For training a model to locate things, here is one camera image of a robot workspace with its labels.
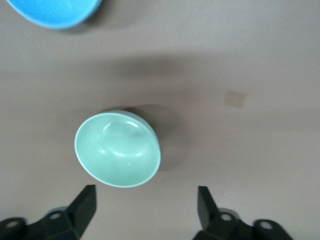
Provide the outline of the green bowl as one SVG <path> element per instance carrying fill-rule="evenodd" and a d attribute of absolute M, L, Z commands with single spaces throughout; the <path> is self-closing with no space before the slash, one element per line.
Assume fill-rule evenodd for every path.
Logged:
<path fill-rule="evenodd" d="M 75 134 L 74 151 L 90 176 L 116 188 L 145 184 L 161 165 L 155 131 L 142 117 L 125 110 L 110 110 L 86 119 Z"/>

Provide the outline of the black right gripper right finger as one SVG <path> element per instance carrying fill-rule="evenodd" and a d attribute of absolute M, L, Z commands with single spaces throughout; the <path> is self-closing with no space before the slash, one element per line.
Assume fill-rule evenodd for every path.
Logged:
<path fill-rule="evenodd" d="M 206 186 L 197 188 L 197 213 L 201 230 L 194 240 L 293 240 L 273 220 L 257 219 L 248 225 L 235 212 L 218 208 Z"/>

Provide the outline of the blue bowl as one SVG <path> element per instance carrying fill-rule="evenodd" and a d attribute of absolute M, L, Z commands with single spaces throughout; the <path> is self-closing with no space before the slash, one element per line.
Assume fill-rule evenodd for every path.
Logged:
<path fill-rule="evenodd" d="M 103 0 L 6 0 L 23 18 L 53 30 L 73 28 L 91 17 Z"/>

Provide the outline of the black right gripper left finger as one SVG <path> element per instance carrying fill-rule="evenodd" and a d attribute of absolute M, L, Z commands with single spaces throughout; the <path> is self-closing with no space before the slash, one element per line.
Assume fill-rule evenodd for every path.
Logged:
<path fill-rule="evenodd" d="M 96 186 L 86 185 L 69 206 L 31 224 L 23 217 L 0 221 L 0 240 L 80 240 L 97 210 Z"/>

